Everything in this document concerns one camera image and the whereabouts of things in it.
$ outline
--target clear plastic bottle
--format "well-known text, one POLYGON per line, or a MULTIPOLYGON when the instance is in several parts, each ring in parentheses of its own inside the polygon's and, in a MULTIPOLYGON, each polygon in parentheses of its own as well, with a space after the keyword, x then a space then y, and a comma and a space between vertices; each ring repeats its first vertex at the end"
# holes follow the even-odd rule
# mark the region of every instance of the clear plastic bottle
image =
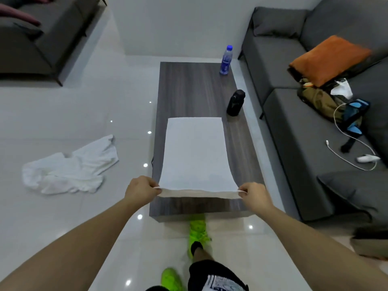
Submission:
POLYGON ((233 57, 233 46, 229 45, 226 48, 226 51, 222 57, 221 69, 220 69, 221 74, 223 75, 228 74, 229 66, 230 66, 230 63, 232 62, 232 57, 233 57))

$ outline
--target black water bottle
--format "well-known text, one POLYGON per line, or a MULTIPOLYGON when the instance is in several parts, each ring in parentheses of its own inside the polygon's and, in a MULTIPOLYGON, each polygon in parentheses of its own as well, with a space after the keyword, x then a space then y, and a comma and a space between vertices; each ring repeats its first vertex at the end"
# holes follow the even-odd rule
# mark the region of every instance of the black water bottle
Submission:
POLYGON ((230 116, 237 116, 243 107, 245 98, 245 92, 243 90, 237 90, 233 96, 230 98, 228 108, 226 109, 226 113, 230 116))

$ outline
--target tiled floor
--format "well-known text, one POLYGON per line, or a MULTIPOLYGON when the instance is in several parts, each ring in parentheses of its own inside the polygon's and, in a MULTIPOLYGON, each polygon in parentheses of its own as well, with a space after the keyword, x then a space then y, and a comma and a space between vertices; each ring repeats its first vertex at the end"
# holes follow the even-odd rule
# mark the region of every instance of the tiled floor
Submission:
MULTIPOLYGON (((151 176, 160 61, 219 62, 218 59, 128 57, 109 8, 97 19, 61 74, 52 81, 0 81, 0 279, 76 225, 124 196, 129 181, 151 176), (113 134, 119 163, 104 173, 95 194, 42 196, 21 182, 24 163, 73 150, 113 134)), ((260 112, 246 67, 233 61, 266 185, 275 205, 296 210, 260 112)), ((166 267, 188 280, 188 224, 160 224, 141 208, 127 223, 91 290, 145 290, 166 267)), ((252 290, 309 290, 270 228, 256 216, 211 220, 211 252, 252 290)))

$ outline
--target hand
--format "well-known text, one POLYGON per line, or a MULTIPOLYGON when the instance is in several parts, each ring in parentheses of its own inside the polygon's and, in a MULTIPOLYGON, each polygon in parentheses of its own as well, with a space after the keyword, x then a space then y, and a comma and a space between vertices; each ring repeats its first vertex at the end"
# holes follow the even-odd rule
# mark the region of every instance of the hand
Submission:
POLYGON ((268 210, 274 209, 271 196, 264 185, 258 183, 245 183, 239 187, 239 196, 242 198, 245 206, 258 215, 260 218, 268 212, 268 210))
POLYGON ((162 193, 162 189, 154 189, 158 186, 158 183, 148 176, 133 178, 125 191, 124 200, 128 200, 140 209, 162 193))

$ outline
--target gray sofa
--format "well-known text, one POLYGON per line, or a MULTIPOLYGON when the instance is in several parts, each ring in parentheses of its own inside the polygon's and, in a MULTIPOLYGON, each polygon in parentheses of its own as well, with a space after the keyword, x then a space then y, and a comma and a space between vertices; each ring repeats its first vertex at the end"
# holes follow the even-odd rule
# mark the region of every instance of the gray sofa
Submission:
POLYGON ((0 0, 41 22, 35 27, 0 17, 0 74, 42 74, 51 76, 62 86, 58 73, 72 45, 85 32, 98 2, 53 0, 40 4, 31 0, 0 0))
MULTIPOLYGON (((305 222, 350 217, 360 222, 388 223, 387 25, 388 4, 384 0, 322 0, 308 12, 300 36, 294 39, 254 36, 250 23, 240 57, 245 56, 265 121, 305 222), (349 154, 342 154, 339 148, 348 138, 299 99, 300 84, 287 70, 295 58, 335 34, 373 51, 369 68, 349 79, 354 98, 371 102, 363 118, 365 136, 360 139, 383 159, 371 172, 351 166, 327 148, 328 140, 331 148, 353 163, 356 157, 371 153, 356 142, 349 154), (328 174, 338 179, 323 184, 328 174), (347 193, 339 192, 344 190, 338 188, 341 186, 347 186, 347 193)), ((361 167, 370 169, 371 164, 361 167)))

